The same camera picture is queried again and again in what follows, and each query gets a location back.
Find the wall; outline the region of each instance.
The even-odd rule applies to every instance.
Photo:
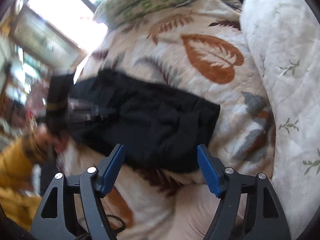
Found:
[[[10,144],[10,140],[0,134],[0,152]]]
[[[0,36],[0,92],[4,86],[6,75],[5,62],[12,58],[11,45],[7,37]]]

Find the bright window light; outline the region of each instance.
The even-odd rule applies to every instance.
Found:
[[[77,66],[75,76],[73,77],[74,84],[77,82],[78,78],[80,77],[80,74],[81,74],[85,64],[87,63],[88,59],[89,59],[89,56],[85,57],[84,60]]]
[[[28,64],[23,64],[22,69],[25,73],[27,73],[29,76],[32,76],[34,78],[39,78],[39,74],[35,71],[35,69]]]
[[[92,11],[81,0],[29,0],[28,4],[89,54],[107,33],[108,28],[92,20]]]
[[[23,49],[22,48],[18,48],[18,55],[19,55],[19,60],[21,62],[23,62]]]
[[[27,92],[29,94],[30,91],[31,91],[31,86],[29,84],[25,84],[24,85],[24,90],[25,90],[25,92]]]

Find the white pillow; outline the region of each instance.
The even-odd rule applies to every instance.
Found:
[[[320,26],[304,0],[245,0],[240,23],[274,113],[272,183],[296,239],[320,205]]]

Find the yellow sleeve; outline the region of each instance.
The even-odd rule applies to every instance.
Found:
[[[25,135],[0,153],[0,187],[20,189],[30,181],[32,167],[47,158],[33,134]]]

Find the yellow jacket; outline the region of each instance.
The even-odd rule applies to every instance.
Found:
[[[28,231],[41,197],[28,197],[19,189],[30,181],[33,165],[46,158],[33,134],[18,139],[0,153],[0,204],[8,218]]]

